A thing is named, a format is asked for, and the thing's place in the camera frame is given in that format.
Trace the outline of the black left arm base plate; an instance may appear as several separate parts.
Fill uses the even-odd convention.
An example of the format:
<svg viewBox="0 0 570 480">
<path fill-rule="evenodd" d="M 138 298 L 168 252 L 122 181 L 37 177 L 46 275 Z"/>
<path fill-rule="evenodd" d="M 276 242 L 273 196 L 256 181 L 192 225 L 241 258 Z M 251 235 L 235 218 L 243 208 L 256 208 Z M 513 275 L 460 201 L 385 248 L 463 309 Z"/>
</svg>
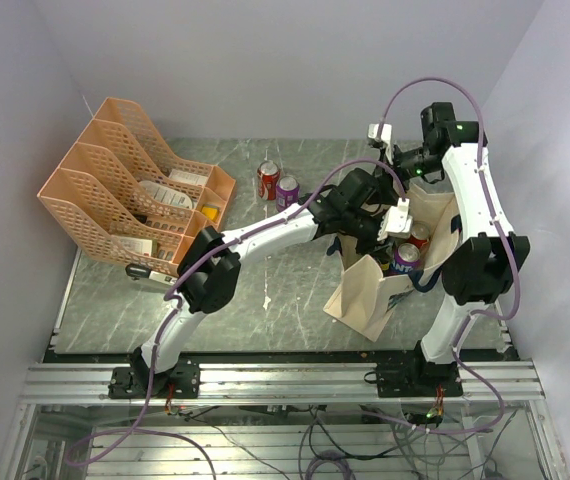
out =
<svg viewBox="0 0 570 480">
<path fill-rule="evenodd" d="M 180 360 L 173 369 L 155 373 L 152 380 L 152 398 L 194 399 L 198 397 L 201 369 L 191 360 Z M 110 399 L 145 399 L 149 373 L 137 372 L 132 367 L 118 367 L 112 371 L 108 385 Z"/>
</svg>

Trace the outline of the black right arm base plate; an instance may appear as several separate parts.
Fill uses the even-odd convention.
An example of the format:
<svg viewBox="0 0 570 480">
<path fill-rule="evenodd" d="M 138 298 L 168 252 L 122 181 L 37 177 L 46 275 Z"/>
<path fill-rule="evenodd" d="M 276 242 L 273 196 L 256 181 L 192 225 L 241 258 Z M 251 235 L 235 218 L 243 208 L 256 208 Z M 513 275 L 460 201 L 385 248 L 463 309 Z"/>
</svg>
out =
<svg viewBox="0 0 570 480">
<path fill-rule="evenodd" d="M 363 380 L 374 385 L 380 398 L 461 397 L 463 388 L 455 363 L 378 364 Z"/>
</svg>

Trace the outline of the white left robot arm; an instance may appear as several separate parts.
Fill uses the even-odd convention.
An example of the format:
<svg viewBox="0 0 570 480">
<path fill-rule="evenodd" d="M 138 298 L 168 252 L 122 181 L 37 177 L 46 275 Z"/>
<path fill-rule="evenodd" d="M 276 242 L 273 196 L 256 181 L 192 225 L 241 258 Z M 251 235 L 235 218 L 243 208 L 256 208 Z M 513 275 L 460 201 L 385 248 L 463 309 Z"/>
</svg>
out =
<svg viewBox="0 0 570 480">
<path fill-rule="evenodd" d="M 364 207 L 395 202 L 403 184 L 381 163 L 371 173 L 358 162 L 349 166 L 341 182 L 322 184 L 276 215 L 236 230 L 205 227 L 197 234 L 179 264 L 177 281 L 164 296 L 173 304 L 170 313 L 130 357 L 133 384 L 143 395 L 157 397 L 167 389 L 186 340 L 207 315 L 232 300 L 243 267 L 328 235 L 352 236 L 368 253 L 383 245 L 383 215 Z"/>
</svg>

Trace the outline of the purple Fanta can front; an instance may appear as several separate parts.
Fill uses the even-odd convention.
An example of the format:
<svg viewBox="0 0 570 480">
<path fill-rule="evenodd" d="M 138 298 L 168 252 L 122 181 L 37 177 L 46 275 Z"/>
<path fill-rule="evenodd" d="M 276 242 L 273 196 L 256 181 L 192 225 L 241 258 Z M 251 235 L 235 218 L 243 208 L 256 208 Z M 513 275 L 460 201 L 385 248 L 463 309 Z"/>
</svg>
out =
<svg viewBox="0 0 570 480">
<path fill-rule="evenodd" d="M 393 252 L 390 270 L 395 275 L 406 275 L 413 271 L 420 263 L 420 250 L 412 243 L 399 244 Z"/>
</svg>

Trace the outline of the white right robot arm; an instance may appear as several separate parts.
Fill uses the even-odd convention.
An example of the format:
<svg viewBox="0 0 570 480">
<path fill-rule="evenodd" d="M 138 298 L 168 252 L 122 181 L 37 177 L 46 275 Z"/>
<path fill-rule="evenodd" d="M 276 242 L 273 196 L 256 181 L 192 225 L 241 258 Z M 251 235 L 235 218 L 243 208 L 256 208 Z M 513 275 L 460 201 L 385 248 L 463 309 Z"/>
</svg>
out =
<svg viewBox="0 0 570 480">
<path fill-rule="evenodd" d="M 445 298 L 434 324 L 420 342 L 425 361 L 409 367 L 407 387 L 430 394 L 441 383 L 434 364 L 451 364 L 454 351 L 489 305 L 518 286 L 517 274 L 530 252 L 526 236 L 509 223 L 493 183 L 485 133 L 475 121 L 456 119 L 453 105 L 435 102 L 421 112 L 423 144 L 394 150 L 393 165 L 404 185 L 437 173 L 453 188 L 460 235 L 440 268 Z"/>
</svg>

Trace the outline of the cream canvas tote bag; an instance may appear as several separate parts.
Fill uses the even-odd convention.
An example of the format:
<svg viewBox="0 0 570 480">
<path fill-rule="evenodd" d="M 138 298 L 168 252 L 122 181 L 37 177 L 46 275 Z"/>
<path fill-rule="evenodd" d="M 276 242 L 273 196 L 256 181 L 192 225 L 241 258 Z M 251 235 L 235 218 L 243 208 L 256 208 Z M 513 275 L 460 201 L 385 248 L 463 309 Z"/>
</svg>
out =
<svg viewBox="0 0 570 480">
<path fill-rule="evenodd" d="M 395 307 L 419 285 L 429 289 L 438 280 L 437 270 L 455 251 L 459 232 L 451 226 L 459 209 L 452 193 L 428 193 L 420 186 L 409 187 L 410 214 L 430 227 L 430 240 L 421 251 L 420 263 L 408 275 L 385 276 L 369 255 L 356 252 L 356 239 L 339 234 L 342 273 L 339 286 L 323 310 L 367 339 L 375 341 L 393 317 Z"/>
</svg>

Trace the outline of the red cola can front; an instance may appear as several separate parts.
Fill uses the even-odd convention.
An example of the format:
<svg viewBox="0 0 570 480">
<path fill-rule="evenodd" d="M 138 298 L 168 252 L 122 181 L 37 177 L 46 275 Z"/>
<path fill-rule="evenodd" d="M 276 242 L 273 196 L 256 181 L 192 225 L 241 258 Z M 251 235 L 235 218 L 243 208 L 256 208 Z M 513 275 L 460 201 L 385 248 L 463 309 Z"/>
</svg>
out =
<svg viewBox="0 0 570 480">
<path fill-rule="evenodd" d="M 424 222 L 414 221 L 410 229 L 408 242 L 423 251 L 431 240 L 431 229 Z"/>
</svg>

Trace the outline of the red cola can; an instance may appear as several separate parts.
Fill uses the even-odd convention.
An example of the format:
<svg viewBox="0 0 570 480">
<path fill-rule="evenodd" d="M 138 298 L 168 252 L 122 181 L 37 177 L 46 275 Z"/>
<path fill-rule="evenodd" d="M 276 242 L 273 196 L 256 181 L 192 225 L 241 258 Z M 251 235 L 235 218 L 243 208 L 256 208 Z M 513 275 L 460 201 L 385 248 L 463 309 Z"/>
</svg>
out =
<svg viewBox="0 0 570 480">
<path fill-rule="evenodd" d="M 424 222 L 414 221 L 410 229 L 408 242 L 423 251 L 431 240 L 431 229 Z"/>
<path fill-rule="evenodd" d="M 273 201 L 276 198 L 276 185 L 280 179 L 280 167 L 271 160 L 264 160 L 257 168 L 257 192 L 261 199 Z"/>
</svg>

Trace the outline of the purple fanta can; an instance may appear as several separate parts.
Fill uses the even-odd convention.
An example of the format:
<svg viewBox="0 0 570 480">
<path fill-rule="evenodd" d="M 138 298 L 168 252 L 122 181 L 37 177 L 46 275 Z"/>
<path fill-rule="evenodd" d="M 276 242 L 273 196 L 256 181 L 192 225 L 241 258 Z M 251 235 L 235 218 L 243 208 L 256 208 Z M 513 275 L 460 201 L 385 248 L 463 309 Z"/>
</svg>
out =
<svg viewBox="0 0 570 480">
<path fill-rule="evenodd" d="M 282 176 L 276 184 L 275 203 L 278 212 L 282 212 L 298 202 L 299 183 L 291 175 Z"/>
<path fill-rule="evenodd" d="M 406 275 L 413 271 L 420 263 L 420 250 L 412 243 L 399 244 L 393 252 L 390 270 L 395 275 Z"/>
</svg>

